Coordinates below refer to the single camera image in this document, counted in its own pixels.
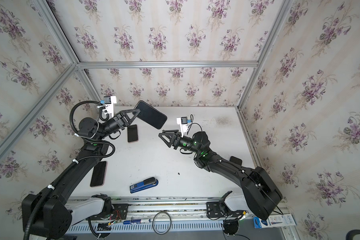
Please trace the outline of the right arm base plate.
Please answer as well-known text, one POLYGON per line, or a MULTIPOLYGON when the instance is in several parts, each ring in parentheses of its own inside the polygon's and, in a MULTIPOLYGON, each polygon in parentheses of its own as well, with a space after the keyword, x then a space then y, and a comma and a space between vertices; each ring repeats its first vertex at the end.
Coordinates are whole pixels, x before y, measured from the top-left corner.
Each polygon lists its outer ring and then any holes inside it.
POLYGON ((218 219, 227 216, 227 208, 224 203, 220 202, 207 202, 207 217, 210 219, 218 219))

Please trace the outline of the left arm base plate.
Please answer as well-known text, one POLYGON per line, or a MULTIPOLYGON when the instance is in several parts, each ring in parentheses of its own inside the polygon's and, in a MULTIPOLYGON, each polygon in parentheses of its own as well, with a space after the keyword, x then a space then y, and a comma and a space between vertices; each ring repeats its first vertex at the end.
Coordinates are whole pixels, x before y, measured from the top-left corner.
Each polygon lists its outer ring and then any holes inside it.
POLYGON ((104 221, 110 221, 110 220, 123 221, 127 218, 129 206, 130 206, 129 204, 113 204, 113 208, 110 214, 103 216, 96 215, 94 217, 91 217, 91 219, 104 220, 104 221))

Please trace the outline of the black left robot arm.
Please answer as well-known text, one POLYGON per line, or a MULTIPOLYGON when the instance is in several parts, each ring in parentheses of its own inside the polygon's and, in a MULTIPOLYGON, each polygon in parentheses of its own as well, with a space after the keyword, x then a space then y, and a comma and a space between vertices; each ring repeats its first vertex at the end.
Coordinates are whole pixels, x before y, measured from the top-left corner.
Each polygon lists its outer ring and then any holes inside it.
POLYGON ((49 239, 61 238, 70 226, 97 214, 110 214, 110 197, 95 195, 83 207, 70 210, 66 203, 72 192, 87 173, 102 159, 112 156, 116 147, 105 138, 130 126, 140 114, 139 109, 123 110, 103 123, 93 118, 84 118, 77 128, 74 123, 75 110, 91 101, 74 105, 69 121, 73 132, 84 140, 84 145, 76 158, 46 188, 38 194, 28 194, 22 201, 24 239, 31 235, 49 239))

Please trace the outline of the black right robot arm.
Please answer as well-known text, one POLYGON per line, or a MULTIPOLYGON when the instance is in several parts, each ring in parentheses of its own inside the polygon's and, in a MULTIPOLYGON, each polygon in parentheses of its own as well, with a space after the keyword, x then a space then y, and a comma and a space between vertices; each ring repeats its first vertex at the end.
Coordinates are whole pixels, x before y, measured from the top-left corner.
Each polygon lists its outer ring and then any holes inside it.
POLYGON ((261 220, 267 220, 278 208, 283 195, 267 171, 261 167, 254 169, 243 167, 228 161, 211 150, 206 132, 197 132, 192 138, 181 132, 163 130, 159 138, 169 148, 181 148, 195 153, 197 167, 223 176, 241 188, 243 196, 235 198, 233 191, 228 191, 219 200, 219 208, 224 216, 237 211, 250 211, 261 220))

